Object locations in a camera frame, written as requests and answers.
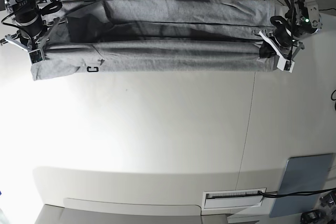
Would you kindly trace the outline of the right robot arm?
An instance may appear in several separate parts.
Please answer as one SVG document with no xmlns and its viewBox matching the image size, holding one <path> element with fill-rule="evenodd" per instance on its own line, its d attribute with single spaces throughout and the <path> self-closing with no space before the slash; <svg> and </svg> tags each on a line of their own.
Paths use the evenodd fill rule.
<svg viewBox="0 0 336 224">
<path fill-rule="evenodd" d="M 61 0 L 5 0 L 8 15 L 1 24 L 18 29 L 19 39 L 29 49 L 37 49 L 36 40 L 44 35 L 47 25 L 43 17 L 62 8 Z"/>
</svg>

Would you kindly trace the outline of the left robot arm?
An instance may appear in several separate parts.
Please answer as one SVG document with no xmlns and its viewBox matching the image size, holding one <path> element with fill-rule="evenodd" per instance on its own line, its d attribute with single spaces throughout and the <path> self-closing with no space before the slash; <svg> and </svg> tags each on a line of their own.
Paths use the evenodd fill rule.
<svg viewBox="0 0 336 224">
<path fill-rule="evenodd" d="M 265 36 L 259 50 L 259 59 L 271 57 L 293 61 L 299 51 L 304 50 L 302 40 L 310 37 L 321 29 L 321 17 L 316 0 L 284 0 L 288 7 L 284 15 L 270 18 L 274 26 L 272 32 L 260 31 Z"/>
</svg>

